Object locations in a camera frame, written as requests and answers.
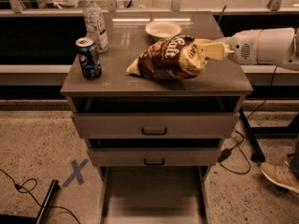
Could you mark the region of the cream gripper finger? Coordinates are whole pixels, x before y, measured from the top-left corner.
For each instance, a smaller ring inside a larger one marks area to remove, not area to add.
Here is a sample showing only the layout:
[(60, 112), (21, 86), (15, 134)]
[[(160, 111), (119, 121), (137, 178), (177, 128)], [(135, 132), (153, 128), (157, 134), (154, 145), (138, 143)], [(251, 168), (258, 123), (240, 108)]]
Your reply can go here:
[(217, 39), (208, 39), (207, 43), (223, 43), (223, 44), (229, 44), (231, 41), (231, 37), (222, 37)]
[(225, 45), (222, 42), (200, 44), (198, 53), (202, 57), (214, 60), (222, 60), (225, 57)]

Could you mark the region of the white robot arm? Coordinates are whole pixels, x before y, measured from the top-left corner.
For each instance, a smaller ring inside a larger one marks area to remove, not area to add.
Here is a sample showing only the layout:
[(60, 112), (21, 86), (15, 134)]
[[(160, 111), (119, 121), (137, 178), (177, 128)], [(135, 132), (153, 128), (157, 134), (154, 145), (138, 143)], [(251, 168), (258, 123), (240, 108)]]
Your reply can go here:
[(294, 28), (256, 29), (204, 42), (201, 57), (241, 65), (275, 65), (299, 71), (299, 30)]

